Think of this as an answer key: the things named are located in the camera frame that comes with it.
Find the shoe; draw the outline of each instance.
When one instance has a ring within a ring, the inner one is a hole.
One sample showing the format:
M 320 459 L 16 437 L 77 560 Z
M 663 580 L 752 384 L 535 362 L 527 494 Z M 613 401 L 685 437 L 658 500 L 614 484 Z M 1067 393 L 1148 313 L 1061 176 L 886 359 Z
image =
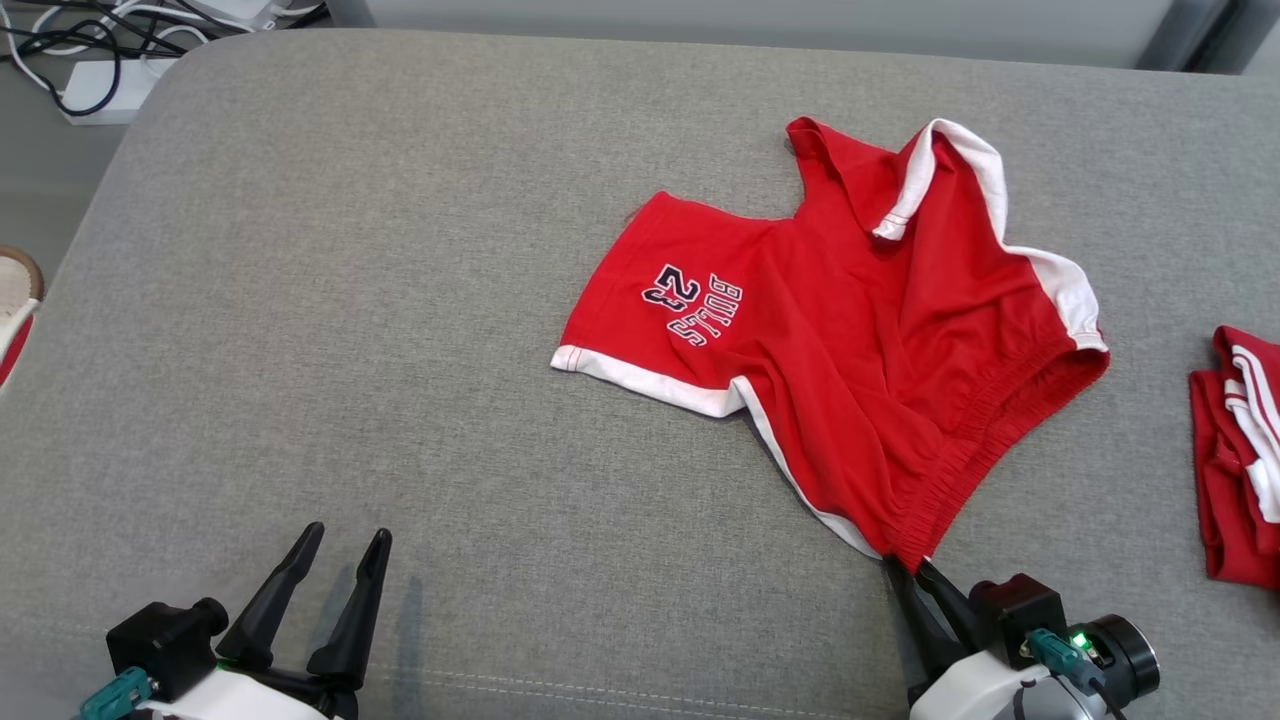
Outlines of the shoe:
M 18 363 L 44 299 L 45 277 L 31 255 L 0 245 L 0 389 Z

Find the teal connector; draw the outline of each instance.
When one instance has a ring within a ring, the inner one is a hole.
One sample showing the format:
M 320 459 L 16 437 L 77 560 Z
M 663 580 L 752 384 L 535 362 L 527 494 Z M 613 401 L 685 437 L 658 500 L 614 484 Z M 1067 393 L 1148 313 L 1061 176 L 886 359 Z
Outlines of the teal connector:
M 1055 635 L 1043 628 L 1033 630 L 1027 635 L 1027 647 L 1032 651 L 1036 662 L 1069 679 L 1076 689 L 1087 696 L 1097 693 L 1092 682 L 1100 685 L 1107 684 L 1102 669 L 1084 655 L 1084 651 Z
M 151 697 L 151 680 L 141 667 L 129 667 L 81 703 L 81 720 L 120 720 Z

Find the white cable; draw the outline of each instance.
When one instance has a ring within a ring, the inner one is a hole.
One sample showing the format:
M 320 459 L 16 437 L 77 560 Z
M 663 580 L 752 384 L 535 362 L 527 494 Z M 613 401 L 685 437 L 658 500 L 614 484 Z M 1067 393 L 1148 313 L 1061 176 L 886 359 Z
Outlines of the white cable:
M 113 14 L 116 18 L 123 18 L 123 17 L 131 14 L 131 13 L 150 10 L 150 12 L 157 14 L 157 15 L 168 15 L 170 18 L 179 18 L 179 19 L 193 20 L 193 22 L 198 22 L 198 23 L 209 23 L 209 20 L 206 20 L 205 18 L 201 18 L 200 15 L 197 15 L 195 13 L 184 13 L 182 10 L 174 10 L 172 8 L 160 8 L 160 6 L 156 6 L 156 5 L 142 5 L 141 3 L 142 3 L 142 0 L 125 0 L 124 3 L 116 4 L 115 8 L 111 9 L 111 12 L 113 12 Z M 41 29 L 44 28 L 45 23 L 47 23 L 50 19 L 52 19 L 54 15 L 56 15 L 60 10 L 61 10 L 61 6 L 54 6 L 54 8 L 50 8 L 49 10 L 46 10 L 44 14 L 40 15 L 40 18 L 36 19 L 36 23 L 33 26 L 31 26 L 31 32 L 41 32 Z M 115 20 L 113 18 L 106 17 L 106 15 L 101 15 L 99 18 L 99 22 L 101 22 L 102 24 L 105 24 L 109 28 L 110 27 L 115 27 Z M 224 26 L 233 27 L 236 29 L 241 29 L 241 31 L 244 31 L 244 32 L 255 32 L 256 31 L 256 28 L 252 28 L 252 27 L 246 26 L 246 24 L 237 23 L 236 20 L 219 20 L 219 22 L 221 24 L 224 24 Z M 99 38 L 106 37 L 106 33 L 104 33 L 101 29 L 95 29 L 95 32 L 96 32 L 96 36 Z M 90 47 L 86 46 L 86 45 L 78 45 L 78 46 L 74 46 L 74 47 L 49 47 L 49 49 L 41 50 L 41 53 L 44 53 L 46 55 L 76 55 L 76 54 L 83 53 L 83 51 L 86 51 Z
M 0 0 L 0 19 L 4 20 L 5 31 L 13 28 L 13 20 L 9 19 L 9 13 L 5 12 L 3 0 Z M 29 77 L 31 82 L 38 85 L 42 90 L 54 90 L 49 83 L 40 79 L 40 77 L 36 73 L 33 73 L 31 68 L 27 67 L 27 61 L 23 60 L 22 54 L 18 53 L 18 42 L 13 38 L 14 37 L 13 33 L 5 32 L 4 35 L 5 37 L 9 38 L 9 53 L 13 55 L 14 67 L 22 70 L 22 74 Z
M 320 8 L 320 5 L 324 5 L 324 3 L 311 5 L 310 8 L 298 8 L 297 10 L 287 10 L 279 5 L 271 5 L 271 14 L 278 18 L 298 18 Z
M 170 18 L 182 18 L 184 20 L 193 20 L 193 22 L 198 22 L 198 23 L 212 24 L 212 23 L 209 23 L 209 20 L 206 20 L 205 18 L 201 18 L 200 15 L 197 15 L 195 13 L 184 13 L 182 10 L 174 10 L 172 8 L 159 8 L 156 5 L 138 5 L 137 3 L 140 3 L 140 1 L 141 0 L 129 0 L 128 3 L 124 4 L 127 6 L 125 10 L 116 13 L 116 15 L 124 17 L 124 15 L 128 15 L 129 13 L 150 12 L 150 13 L 155 13 L 157 15 L 169 15 Z M 257 32 L 257 28 L 250 27 L 247 24 L 238 23 L 236 20 L 224 20 L 224 19 L 219 18 L 218 24 L 224 24 L 227 27 L 233 27 L 236 29 L 242 29 L 244 32 Z
M 141 1 L 142 0 L 128 0 L 128 1 L 122 3 L 122 4 L 116 4 L 116 9 L 119 9 L 119 8 L 127 8 L 131 4 L 136 5 L 136 4 L 141 3 Z M 45 23 L 52 20 L 54 15 L 56 15 L 61 10 L 63 9 L 59 5 L 55 5 L 55 6 L 50 8 L 49 10 L 45 10 L 45 13 L 41 14 L 38 18 L 36 18 L 36 22 L 31 26 L 31 32 L 44 32 Z M 109 28 L 115 27 L 115 20 L 113 20 L 111 18 L 109 18 L 106 15 L 99 17 L 97 20 L 100 23 L 102 23 L 104 26 L 109 27 Z M 104 37 L 106 37 L 106 33 L 102 32 L 101 28 L 93 28 L 92 32 L 95 33 L 93 36 L 97 37 L 99 40 L 102 40 Z M 41 50 L 41 53 L 44 53 L 45 55 L 76 55 L 78 53 L 83 53 L 86 50 L 88 50 L 87 45 L 76 45 L 73 47 L 46 47 L 45 50 Z
M 196 40 L 198 40 L 201 45 L 209 45 L 209 36 L 205 35 L 205 33 L 202 33 L 202 32 L 200 32 L 200 28 L 193 28 L 191 26 L 173 26 L 170 28 L 165 28 L 165 29 L 157 32 L 156 37 L 159 37 L 160 40 L 164 40 L 164 38 L 169 37 L 170 35 L 173 35 L 175 32 L 186 32 L 186 33 L 195 35 Z M 155 69 L 155 68 L 151 67 L 151 63 L 147 61 L 146 53 L 143 53 L 142 55 L 140 55 L 140 59 L 142 60 L 142 68 L 145 70 L 147 70 L 148 73 L 151 73 L 152 76 L 155 76 L 157 79 L 160 78 L 160 76 L 164 74 L 160 70 L 157 70 L 157 69 Z

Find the red fabric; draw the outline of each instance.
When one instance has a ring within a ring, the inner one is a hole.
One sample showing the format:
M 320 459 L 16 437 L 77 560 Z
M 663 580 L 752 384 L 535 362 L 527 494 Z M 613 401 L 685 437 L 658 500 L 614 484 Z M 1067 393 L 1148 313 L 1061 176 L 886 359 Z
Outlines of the red fabric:
M 1222 397 L 1224 378 L 1190 375 L 1196 491 L 1208 575 L 1280 589 L 1277 527 L 1262 520 L 1244 468 L 1257 459 Z
M 915 141 L 895 154 L 806 118 L 787 132 L 805 184 L 794 218 L 659 192 L 596 269 L 562 345 L 700 388 L 745 377 L 809 503 L 914 571 L 988 469 L 1108 356 L 1076 350 L 941 136 L 919 211 L 887 242 L 870 233 Z M 685 284 L 644 296 L 668 265 Z M 708 295 L 736 295 L 732 314 Z
M 0 386 L 9 379 L 9 373 L 13 370 L 15 363 L 18 363 L 18 355 L 22 352 L 22 346 L 27 343 L 27 336 L 31 333 L 31 323 L 35 322 L 35 315 L 27 318 L 22 324 L 22 329 L 14 336 L 13 342 L 9 343 L 9 348 L 0 348 Z
M 1251 373 L 1251 375 L 1253 375 L 1251 378 L 1245 378 L 1244 372 L 1236 368 L 1233 363 L 1233 347 L 1236 346 L 1252 352 L 1261 364 L 1258 370 Z M 1252 336 L 1229 325 L 1221 325 L 1217 328 L 1217 332 L 1213 333 L 1213 347 L 1217 350 L 1219 357 L 1222 361 L 1221 372 L 1225 377 L 1242 383 L 1249 382 L 1257 384 L 1257 373 L 1261 372 L 1271 382 L 1280 382 L 1280 345 L 1267 342 L 1257 336 Z M 1267 432 L 1270 432 L 1274 437 L 1280 437 L 1280 418 L 1275 418 L 1265 407 L 1262 409 L 1262 416 L 1266 420 Z

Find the gray fabric surface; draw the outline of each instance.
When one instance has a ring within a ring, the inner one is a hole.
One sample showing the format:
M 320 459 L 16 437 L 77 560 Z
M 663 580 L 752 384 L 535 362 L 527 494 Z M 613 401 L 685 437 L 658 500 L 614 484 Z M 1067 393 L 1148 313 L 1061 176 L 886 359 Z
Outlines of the gray fabric surface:
M 276 657 L 396 534 L 367 717 L 905 712 L 876 564 L 745 418 L 548 369 L 653 191 L 800 197 L 783 126 L 1005 154 L 1009 237 L 1079 261 L 1114 366 L 988 477 L 937 553 L 1123 614 L 1165 687 L 1132 717 L 1265 717 L 1280 602 L 1204 578 L 1187 373 L 1280 338 L 1274 118 L 1239 78 L 412 32 L 219 41 L 129 131 L 0 397 L 0 674 L 67 708 L 151 600 L 233 612 L 329 533 Z

